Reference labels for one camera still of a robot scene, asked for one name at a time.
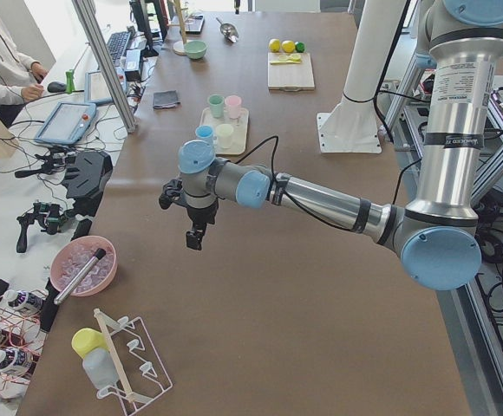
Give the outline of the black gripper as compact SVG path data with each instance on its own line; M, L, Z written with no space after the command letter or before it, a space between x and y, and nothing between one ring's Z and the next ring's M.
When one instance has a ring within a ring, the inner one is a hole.
M193 196L184 189L182 178L176 178L162 186L158 203L162 210L167 210L171 205L186 209L193 223L192 229L186 232L186 247L192 250L202 250L206 227L209 224L215 224L218 199L212 194Z

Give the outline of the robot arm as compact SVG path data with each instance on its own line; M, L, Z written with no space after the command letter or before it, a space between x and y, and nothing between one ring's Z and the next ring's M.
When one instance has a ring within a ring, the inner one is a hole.
M411 202L379 205L272 166L232 163L203 140L191 140L179 149L179 176L159 198L163 209L186 209L192 221L187 247L201 249L220 200L250 208L270 202L369 236L393 251L422 286L451 290L469 283L482 263L472 192L495 64L503 56L503 1L434 1L420 20L418 39L434 60L435 79Z

